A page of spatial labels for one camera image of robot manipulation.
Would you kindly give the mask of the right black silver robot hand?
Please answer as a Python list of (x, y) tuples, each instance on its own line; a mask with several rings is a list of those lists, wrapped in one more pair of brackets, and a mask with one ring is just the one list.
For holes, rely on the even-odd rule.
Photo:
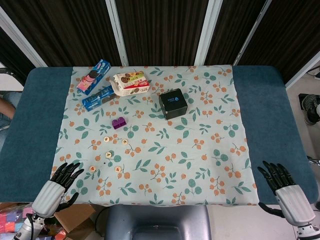
[(286, 219), (292, 226), (308, 226), (315, 219), (315, 212), (302, 190), (295, 183), (289, 171), (280, 163), (262, 162), (265, 168), (257, 169), (265, 178), (280, 209), (267, 206), (263, 202), (258, 205), (267, 213)]

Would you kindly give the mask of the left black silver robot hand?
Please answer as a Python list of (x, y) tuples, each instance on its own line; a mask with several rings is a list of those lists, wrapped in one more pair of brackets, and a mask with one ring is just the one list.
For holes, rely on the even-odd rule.
[(65, 193), (74, 183), (76, 178), (84, 172), (79, 169), (80, 163), (64, 163), (57, 168), (50, 180), (40, 190), (32, 203), (33, 213), (46, 219), (54, 213), (69, 208), (77, 200), (79, 193), (75, 192), (67, 202), (62, 203)]

